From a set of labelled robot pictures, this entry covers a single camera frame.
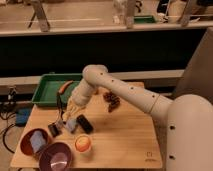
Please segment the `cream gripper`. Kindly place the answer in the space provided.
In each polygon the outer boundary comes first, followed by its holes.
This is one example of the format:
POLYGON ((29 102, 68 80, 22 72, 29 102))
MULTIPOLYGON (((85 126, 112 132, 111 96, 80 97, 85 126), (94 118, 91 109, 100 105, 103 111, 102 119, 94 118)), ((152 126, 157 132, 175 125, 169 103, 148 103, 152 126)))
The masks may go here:
POLYGON ((63 114, 63 120, 67 121, 71 116, 75 115, 79 111, 83 110, 84 106, 79 106, 73 101, 69 101, 65 113, 63 114))

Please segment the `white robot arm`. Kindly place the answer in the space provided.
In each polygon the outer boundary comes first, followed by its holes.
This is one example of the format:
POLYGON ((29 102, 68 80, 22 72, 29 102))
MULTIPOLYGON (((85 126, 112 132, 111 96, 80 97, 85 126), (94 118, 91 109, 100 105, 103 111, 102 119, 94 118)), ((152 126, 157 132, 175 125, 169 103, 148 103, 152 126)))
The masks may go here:
POLYGON ((171 100, 113 77, 104 65, 88 65, 71 92, 66 112, 86 107, 99 87, 167 127, 166 171, 213 171, 213 104, 207 99, 186 94, 171 100))

